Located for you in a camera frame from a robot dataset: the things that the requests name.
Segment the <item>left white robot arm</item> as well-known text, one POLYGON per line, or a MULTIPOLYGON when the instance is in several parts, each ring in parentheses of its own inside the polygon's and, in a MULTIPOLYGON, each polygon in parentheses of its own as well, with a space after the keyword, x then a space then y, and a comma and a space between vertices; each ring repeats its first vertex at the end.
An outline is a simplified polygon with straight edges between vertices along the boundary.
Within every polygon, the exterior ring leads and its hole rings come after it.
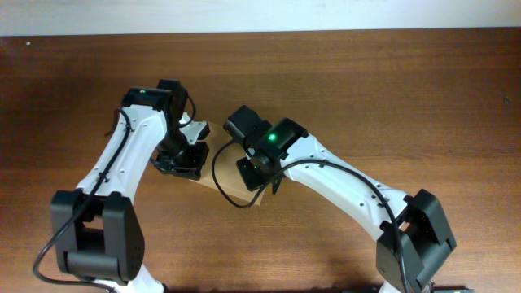
POLYGON ((62 273, 73 286, 106 292, 166 292, 143 263, 145 239, 134 198, 147 165, 164 175, 198 181, 208 156, 209 126, 186 114, 191 102, 180 81, 132 87, 115 110, 109 142, 74 190, 51 200, 53 237, 62 273))

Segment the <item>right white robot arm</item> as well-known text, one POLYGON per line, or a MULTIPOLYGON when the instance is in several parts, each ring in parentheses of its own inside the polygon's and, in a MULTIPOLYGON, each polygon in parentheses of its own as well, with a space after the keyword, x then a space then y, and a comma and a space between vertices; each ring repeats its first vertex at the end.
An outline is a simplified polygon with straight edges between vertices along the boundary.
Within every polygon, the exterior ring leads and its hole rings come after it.
POLYGON ((256 196, 274 193, 288 178, 319 193, 354 219, 376 242, 382 292, 432 292, 432 278, 457 243, 440 201, 373 179, 328 151, 307 129, 288 118, 276 125, 241 106, 224 123, 245 151, 236 166, 256 196))

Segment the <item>cardboard box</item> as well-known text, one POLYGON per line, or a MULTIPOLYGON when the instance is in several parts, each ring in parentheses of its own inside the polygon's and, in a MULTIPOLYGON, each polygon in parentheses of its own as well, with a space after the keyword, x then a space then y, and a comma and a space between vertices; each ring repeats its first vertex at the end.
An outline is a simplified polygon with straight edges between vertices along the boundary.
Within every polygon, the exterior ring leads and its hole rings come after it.
MULTIPOLYGON (((216 152, 231 139, 230 135, 220 125, 207 121, 192 121, 186 127, 181 128, 181 131, 185 134, 187 141, 190 144, 194 144, 197 142, 199 135, 204 131, 206 125, 209 128, 209 133, 204 139, 200 139, 200 141, 207 143, 209 151, 205 164, 199 172, 200 178, 192 178, 189 173, 182 173, 179 177, 217 190, 212 179, 212 159, 216 152)), ((247 189, 236 166, 237 161, 243 157, 245 157, 245 153, 241 146, 233 144, 220 153, 214 168, 220 187, 239 205, 245 205, 251 202, 256 194, 255 191, 249 191, 247 189)))

